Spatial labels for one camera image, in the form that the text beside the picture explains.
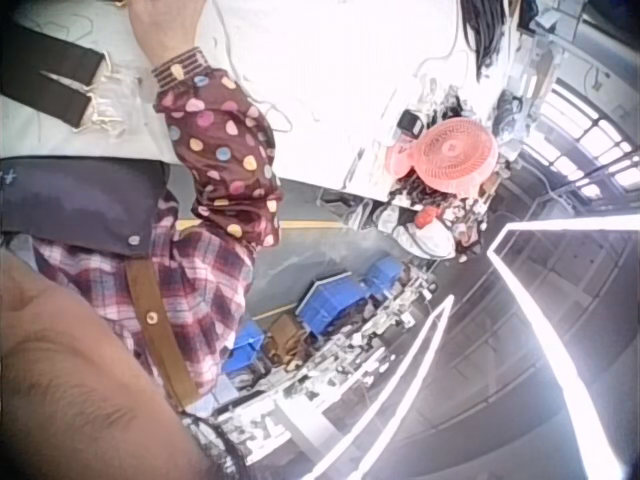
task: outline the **brown strap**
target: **brown strap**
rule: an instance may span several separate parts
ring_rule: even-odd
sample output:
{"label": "brown strap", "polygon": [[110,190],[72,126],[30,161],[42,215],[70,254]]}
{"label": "brown strap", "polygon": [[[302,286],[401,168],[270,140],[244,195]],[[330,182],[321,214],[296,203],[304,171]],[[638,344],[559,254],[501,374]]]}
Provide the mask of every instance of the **brown strap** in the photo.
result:
{"label": "brown strap", "polygon": [[136,317],[151,358],[169,397],[184,410],[197,401],[200,394],[171,330],[153,263],[147,258],[131,258],[126,261],[126,270]]}

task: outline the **skin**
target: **skin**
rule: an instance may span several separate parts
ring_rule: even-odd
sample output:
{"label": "skin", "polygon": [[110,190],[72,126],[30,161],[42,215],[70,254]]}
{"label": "skin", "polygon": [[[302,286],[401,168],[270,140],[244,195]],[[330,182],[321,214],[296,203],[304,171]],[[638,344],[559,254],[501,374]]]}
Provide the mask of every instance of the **skin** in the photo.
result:
{"label": "skin", "polygon": [[[203,5],[129,2],[151,65],[193,47]],[[92,307],[6,251],[0,322],[0,442],[28,478],[221,478]]]}

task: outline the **hand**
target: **hand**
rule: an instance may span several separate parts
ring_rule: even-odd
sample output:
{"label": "hand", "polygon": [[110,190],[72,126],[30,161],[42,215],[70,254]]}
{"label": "hand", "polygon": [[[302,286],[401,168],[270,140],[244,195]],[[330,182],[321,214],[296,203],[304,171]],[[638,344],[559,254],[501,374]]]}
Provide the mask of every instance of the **hand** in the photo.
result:
{"label": "hand", "polygon": [[206,0],[131,0],[129,18],[138,45],[157,67],[195,46]]}

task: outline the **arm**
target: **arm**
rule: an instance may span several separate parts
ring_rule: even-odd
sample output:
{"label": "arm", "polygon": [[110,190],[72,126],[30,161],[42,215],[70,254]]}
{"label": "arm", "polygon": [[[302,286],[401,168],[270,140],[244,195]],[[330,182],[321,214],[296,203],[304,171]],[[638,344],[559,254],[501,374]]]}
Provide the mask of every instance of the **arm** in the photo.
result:
{"label": "arm", "polygon": [[[203,0],[161,3],[136,0],[131,22],[156,66],[156,110],[165,114],[176,154],[194,178],[193,213],[247,246],[275,245],[282,194],[272,171],[273,133],[227,72],[209,66],[193,47]],[[178,24],[175,9],[184,8],[194,10],[192,20]]]}

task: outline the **striped elastic cuff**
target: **striped elastic cuff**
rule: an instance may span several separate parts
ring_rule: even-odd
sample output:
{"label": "striped elastic cuff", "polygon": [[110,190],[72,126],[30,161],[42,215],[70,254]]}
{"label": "striped elastic cuff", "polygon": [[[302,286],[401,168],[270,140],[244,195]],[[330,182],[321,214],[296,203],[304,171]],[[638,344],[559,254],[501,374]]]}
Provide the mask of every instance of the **striped elastic cuff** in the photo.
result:
{"label": "striped elastic cuff", "polygon": [[158,86],[162,92],[184,79],[195,77],[208,66],[209,64],[207,63],[207,59],[204,58],[202,50],[198,47],[193,47],[177,57],[173,57],[159,67],[154,68],[152,73],[153,76],[156,77]]}

